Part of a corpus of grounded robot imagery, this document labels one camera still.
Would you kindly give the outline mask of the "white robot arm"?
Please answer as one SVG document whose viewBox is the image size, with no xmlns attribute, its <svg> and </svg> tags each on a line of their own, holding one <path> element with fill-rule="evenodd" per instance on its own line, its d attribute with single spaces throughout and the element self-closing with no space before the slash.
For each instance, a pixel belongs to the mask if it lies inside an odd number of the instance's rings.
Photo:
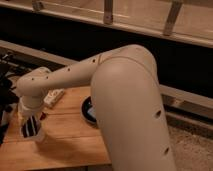
<svg viewBox="0 0 213 171">
<path fill-rule="evenodd" d="M 114 171 L 177 171 L 152 53 L 140 45 L 103 52 L 56 71 L 37 68 L 17 81 L 24 120 L 52 89 L 91 87 L 92 107 Z"/>
</svg>

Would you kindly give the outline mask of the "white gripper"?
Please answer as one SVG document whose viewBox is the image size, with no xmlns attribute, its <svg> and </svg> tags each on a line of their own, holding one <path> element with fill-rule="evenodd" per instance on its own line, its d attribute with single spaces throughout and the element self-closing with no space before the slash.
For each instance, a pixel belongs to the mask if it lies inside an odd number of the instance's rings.
<svg viewBox="0 0 213 171">
<path fill-rule="evenodd" d="M 22 97 L 18 104 L 18 122 L 20 133 L 26 140 L 42 142 L 45 133 L 42 129 L 40 116 L 44 105 L 42 102 L 26 101 Z"/>
</svg>

